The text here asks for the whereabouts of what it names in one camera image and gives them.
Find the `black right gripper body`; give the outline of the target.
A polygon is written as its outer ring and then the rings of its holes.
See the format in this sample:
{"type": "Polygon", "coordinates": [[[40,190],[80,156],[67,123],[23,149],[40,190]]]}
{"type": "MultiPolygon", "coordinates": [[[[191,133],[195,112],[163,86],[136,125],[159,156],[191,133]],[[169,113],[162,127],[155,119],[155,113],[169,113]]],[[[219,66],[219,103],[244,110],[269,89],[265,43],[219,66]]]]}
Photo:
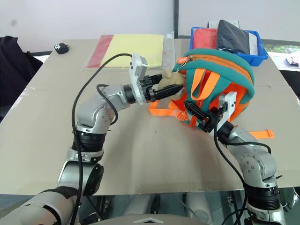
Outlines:
{"type": "Polygon", "coordinates": [[[203,117],[200,119],[198,127],[206,132],[210,133],[216,124],[219,123],[220,117],[223,115],[223,108],[217,109],[213,107],[204,113],[203,117]]]}

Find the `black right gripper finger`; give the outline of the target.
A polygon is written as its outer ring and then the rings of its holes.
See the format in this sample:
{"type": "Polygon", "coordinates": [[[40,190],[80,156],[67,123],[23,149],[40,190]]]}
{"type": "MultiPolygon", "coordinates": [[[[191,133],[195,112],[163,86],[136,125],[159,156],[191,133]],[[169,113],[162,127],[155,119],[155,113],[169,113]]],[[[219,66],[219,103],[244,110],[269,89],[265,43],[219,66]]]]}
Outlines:
{"type": "Polygon", "coordinates": [[[199,120],[204,120],[205,118],[209,119],[209,116],[206,113],[202,112],[201,109],[198,106],[196,106],[195,104],[184,101],[184,106],[185,106],[186,110],[190,114],[195,116],[197,119],[199,119],[199,120]]]}

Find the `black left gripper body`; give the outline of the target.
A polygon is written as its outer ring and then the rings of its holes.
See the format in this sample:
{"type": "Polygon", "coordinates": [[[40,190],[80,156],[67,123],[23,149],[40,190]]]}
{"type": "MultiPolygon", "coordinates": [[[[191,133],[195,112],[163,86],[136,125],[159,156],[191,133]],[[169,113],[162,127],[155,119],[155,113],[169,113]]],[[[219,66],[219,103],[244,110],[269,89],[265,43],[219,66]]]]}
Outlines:
{"type": "Polygon", "coordinates": [[[154,98],[154,89],[152,88],[154,85],[151,82],[150,76],[146,75],[140,82],[142,93],[145,96],[146,102],[155,102],[154,98]]]}

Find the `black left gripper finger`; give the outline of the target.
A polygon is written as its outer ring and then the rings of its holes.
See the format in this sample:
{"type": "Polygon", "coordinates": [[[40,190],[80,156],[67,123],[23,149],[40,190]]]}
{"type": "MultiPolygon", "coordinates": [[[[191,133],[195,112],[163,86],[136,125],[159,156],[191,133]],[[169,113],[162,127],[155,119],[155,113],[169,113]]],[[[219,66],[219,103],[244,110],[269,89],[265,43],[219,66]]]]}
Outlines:
{"type": "Polygon", "coordinates": [[[159,84],[159,82],[162,80],[162,74],[156,74],[150,76],[151,82],[153,85],[159,84]]]}
{"type": "Polygon", "coordinates": [[[154,90],[154,98],[156,100],[168,98],[180,92],[182,88],[183,88],[182,84],[168,85],[160,90],[154,90]]]}

